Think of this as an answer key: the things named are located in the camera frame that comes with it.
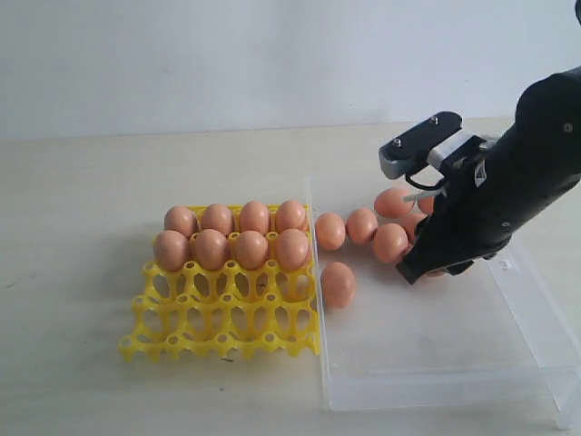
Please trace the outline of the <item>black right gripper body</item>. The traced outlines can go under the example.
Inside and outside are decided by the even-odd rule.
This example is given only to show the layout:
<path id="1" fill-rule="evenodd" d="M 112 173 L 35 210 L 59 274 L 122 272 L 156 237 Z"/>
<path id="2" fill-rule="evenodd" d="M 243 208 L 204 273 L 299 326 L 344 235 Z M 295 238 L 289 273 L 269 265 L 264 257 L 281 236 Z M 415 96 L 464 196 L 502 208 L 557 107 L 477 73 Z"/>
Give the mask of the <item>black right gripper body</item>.
<path id="1" fill-rule="evenodd" d="M 552 74 L 518 100 L 513 125 L 450 181 L 422 224 L 436 230 L 436 270 L 491 258 L 580 181 L 580 70 Z"/>

